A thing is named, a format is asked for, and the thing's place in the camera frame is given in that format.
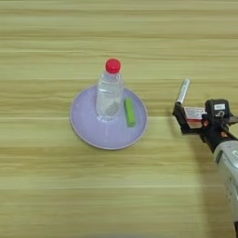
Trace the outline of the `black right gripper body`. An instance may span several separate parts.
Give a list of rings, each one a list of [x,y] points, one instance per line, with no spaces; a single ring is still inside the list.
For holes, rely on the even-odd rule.
[[[226,141],[237,140],[237,138],[229,131],[229,118],[209,119],[207,114],[203,115],[201,140],[206,143],[213,152],[217,146]]]

